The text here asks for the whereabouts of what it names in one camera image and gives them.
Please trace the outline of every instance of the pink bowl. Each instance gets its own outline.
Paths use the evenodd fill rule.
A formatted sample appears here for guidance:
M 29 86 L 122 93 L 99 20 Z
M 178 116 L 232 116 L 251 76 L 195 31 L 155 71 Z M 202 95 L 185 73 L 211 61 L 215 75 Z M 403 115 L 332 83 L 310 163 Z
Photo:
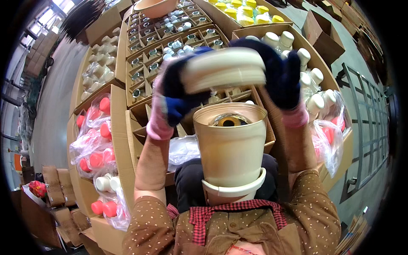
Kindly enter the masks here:
M 148 18 L 158 18 L 174 10 L 177 0 L 140 0 L 135 6 L 135 11 L 140 11 Z

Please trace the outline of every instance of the brown polka dot shirt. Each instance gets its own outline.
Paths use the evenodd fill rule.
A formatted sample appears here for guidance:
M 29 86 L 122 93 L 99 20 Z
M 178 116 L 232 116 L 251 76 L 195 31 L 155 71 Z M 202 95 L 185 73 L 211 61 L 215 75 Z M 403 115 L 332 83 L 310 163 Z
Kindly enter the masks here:
M 277 229 L 271 209 L 215 212 L 206 224 L 206 243 L 192 243 L 189 211 L 171 219 L 157 198 L 135 201 L 123 240 L 124 255 L 224 255 L 239 240 L 262 245 L 266 254 L 333 254 L 340 238 L 336 207 L 314 170 L 300 174 L 290 204 L 283 204 L 288 225 Z

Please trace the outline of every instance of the worker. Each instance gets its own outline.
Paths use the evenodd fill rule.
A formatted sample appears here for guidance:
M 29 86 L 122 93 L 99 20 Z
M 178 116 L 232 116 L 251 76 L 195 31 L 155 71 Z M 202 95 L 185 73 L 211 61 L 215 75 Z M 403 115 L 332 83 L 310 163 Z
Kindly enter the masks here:
M 262 164 L 271 171 L 270 179 L 261 187 L 266 192 L 257 192 L 255 199 L 207 206 L 200 198 L 203 175 L 200 161 L 195 160 L 175 174 L 181 207 L 166 207 L 164 185 L 174 127 L 210 97 L 209 92 L 187 95 L 180 81 L 188 59 L 211 50 L 202 48 L 163 63 L 154 82 L 148 136 L 135 172 L 135 203 L 122 243 L 124 255 L 334 254 L 340 221 L 319 180 L 308 114 L 300 95 L 297 54 L 291 52 L 281 60 L 268 45 L 247 39 L 233 41 L 230 47 L 252 48 L 265 63 L 265 89 L 281 109 L 285 126 L 290 202 L 276 201 L 271 184 L 276 181 L 277 166 L 274 159 L 264 156 Z

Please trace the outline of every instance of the yellow bottle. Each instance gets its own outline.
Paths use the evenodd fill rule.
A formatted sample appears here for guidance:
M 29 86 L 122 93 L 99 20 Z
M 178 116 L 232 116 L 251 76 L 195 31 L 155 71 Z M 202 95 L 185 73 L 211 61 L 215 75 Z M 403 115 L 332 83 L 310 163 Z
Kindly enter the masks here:
M 283 20 L 283 18 L 281 16 L 274 15 L 272 17 L 272 22 L 284 22 L 284 20 Z
M 237 10 L 228 8 L 228 9 L 225 9 L 224 12 L 226 15 L 230 16 L 234 20 L 237 19 Z
M 220 9 L 221 11 L 224 11 L 224 10 L 227 8 L 227 5 L 224 4 L 224 3 L 218 2 L 218 3 L 215 4 L 215 7 L 217 7 L 217 8 Z
M 244 16 L 244 15 L 240 15 L 239 19 L 237 19 L 237 22 L 243 27 L 254 24 L 254 20 L 252 18 Z
M 255 17 L 255 24 L 266 24 L 270 22 L 271 20 L 267 15 L 260 14 Z
M 231 1 L 232 6 L 234 6 L 235 8 L 238 8 L 242 5 L 242 2 L 239 0 L 232 0 Z
M 246 0 L 246 5 L 252 7 L 253 9 L 256 8 L 256 1 L 255 0 Z
M 242 6 L 242 7 L 240 7 L 240 10 L 242 11 L 242 14 L 247 16 L 247 17 L 252 18 L 254 16 L 253 10 L 249 6 Z
M 269 12 L 268 7 L 263 5 L 256 6 L 256 10 L 258 10 L 259 14 L 264 14 L 265 12 Z

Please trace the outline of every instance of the woman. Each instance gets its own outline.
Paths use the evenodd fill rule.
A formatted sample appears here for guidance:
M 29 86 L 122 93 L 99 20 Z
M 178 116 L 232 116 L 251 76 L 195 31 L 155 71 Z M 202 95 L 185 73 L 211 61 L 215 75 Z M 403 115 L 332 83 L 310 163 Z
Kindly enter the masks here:
M 186 178 L 182 177 L 184 170 L 178 169 L 176 188 L 179 201 L 184 205 L 184 208 L 179 207 L 180 214 L 172 206 L 166 209 L 164 183 L 173 127 L 193 107 L 209 98 L 208 92 L 184 93 L 180 74 L 186 61 L 195 56 L 191 55 L 163 65 L 164 70 L 155 82 L 148 137 L 136 170 L 135 204 L 123 241 L 123 254 L 334 253 L 340 238 L 340 222 L 336 208 L 319 180 L 307 127 L 308 114 L 300 97 L 297 54 L 290 53 L 282 61 L 273 49 L 261 42 L 241 39 L 231 42 L 230 46 L 255 49 L 265 63 L 265 88 L 282 110 L 286 127 L 291 202 L 279 205 L 273 198 L 259 194 L 263 199 L 205 206 L 200 204 L 203 201 L 189 199 L 200 196 L 197 194 L 202 192 L 201 185 L 196 187 L 197 194 L 191 194 L 182 185 L 183 182 L 201 181 L 202 173 L 195 168 Z M 202 49 L 196 54 L 208 50 L 211 49 Z M 268 190 L 271 182 L 266 183 L 261 189 Z M 193 200 L 196 202 L 189 205 L 188 202 Z

